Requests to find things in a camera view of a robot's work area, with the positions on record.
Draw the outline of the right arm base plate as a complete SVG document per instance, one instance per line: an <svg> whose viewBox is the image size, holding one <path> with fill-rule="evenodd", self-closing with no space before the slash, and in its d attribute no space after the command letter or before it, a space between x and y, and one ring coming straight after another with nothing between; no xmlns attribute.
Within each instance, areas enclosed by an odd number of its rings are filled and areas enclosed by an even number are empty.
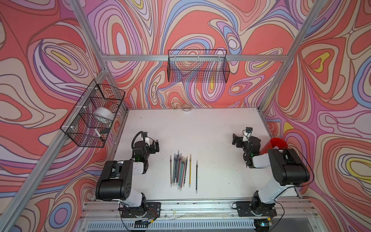
<svg viewBox="0 0 371 232"><path fill-rule="evenodd" d="M235 202L239 217L273 218L277 216L275 204L253 204L251 201Z"/></svg>

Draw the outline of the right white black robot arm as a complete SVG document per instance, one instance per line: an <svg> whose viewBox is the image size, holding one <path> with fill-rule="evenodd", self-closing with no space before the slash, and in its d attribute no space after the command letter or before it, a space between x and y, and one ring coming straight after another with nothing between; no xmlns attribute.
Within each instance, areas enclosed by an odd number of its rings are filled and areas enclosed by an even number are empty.
<svg viewBox="0 0 371 232"><path fill-rule="evenodd" d="M257 190L250 202L237 202L237 209L249 208L254 215L273 211L276 199L286 190L310 181L310 172L293 149L269 149L260 154L261 140L252 135L252 128L242 131L242 136L232 135L232 144L243 150L243 160L250 169L271 168L273 178Z"/></svg>

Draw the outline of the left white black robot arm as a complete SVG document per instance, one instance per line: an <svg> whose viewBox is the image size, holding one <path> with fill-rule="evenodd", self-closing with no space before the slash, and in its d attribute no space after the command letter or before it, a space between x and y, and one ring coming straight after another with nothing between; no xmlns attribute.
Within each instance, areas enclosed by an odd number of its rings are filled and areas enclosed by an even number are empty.
<svg viewBox="0 0 371 232"><path fill-rule="evenodd" d="M159 142L138 132L131 142L132 156L128 160L109 160L105 163L98 179L95 197L101 201L117 201L128 209L147 210L146 197L132 188L136 175L146 174L149 156L159 152Z"/></svg>

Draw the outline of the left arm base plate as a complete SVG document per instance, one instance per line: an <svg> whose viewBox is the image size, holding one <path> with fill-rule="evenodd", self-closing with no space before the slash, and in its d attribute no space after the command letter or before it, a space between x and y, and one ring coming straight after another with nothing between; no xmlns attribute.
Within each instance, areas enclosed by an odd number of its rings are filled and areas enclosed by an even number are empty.
<svg viewBox="0 0 371 232"><path fill-rule="evenodd" d="M118 210L122 218L156 219L160 216L161 202L142 203L139 207L121 205Z"/></svg>

